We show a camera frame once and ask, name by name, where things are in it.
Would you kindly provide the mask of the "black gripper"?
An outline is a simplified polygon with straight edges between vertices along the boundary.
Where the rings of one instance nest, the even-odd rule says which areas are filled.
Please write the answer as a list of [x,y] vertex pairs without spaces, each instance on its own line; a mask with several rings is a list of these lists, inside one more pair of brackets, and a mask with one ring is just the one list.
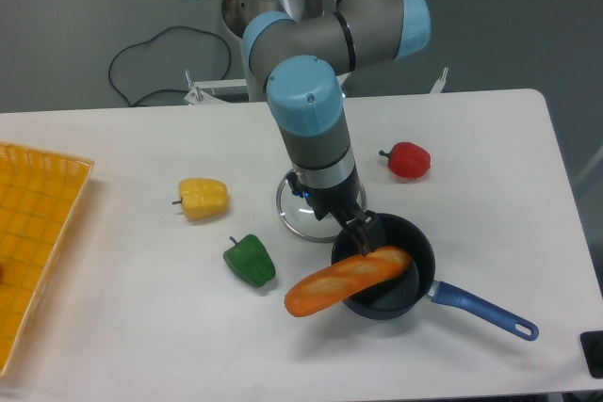
[[352,240],[361,255],[386,244],[386,234],[381,217],[372,211],[364,211],[358,201],[360,179],[357,169],[341,183],[327,188],[303,185],[294,171],[286,175],[293,195],[305,199],[318,221],[332,215],[343,232]]

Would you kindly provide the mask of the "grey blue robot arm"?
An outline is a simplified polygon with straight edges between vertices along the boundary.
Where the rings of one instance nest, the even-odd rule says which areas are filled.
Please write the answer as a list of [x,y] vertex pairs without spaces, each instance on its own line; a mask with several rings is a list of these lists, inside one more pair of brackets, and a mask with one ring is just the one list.
[[432,32],[425,0],[334,0],[308,19],[284,6],[250,19],[242,34],[247,79],[267,98],[291,161],[292,193],[316,218],[333,217],[356,248],[385,242],[361,183],[338,76],[422,50]]

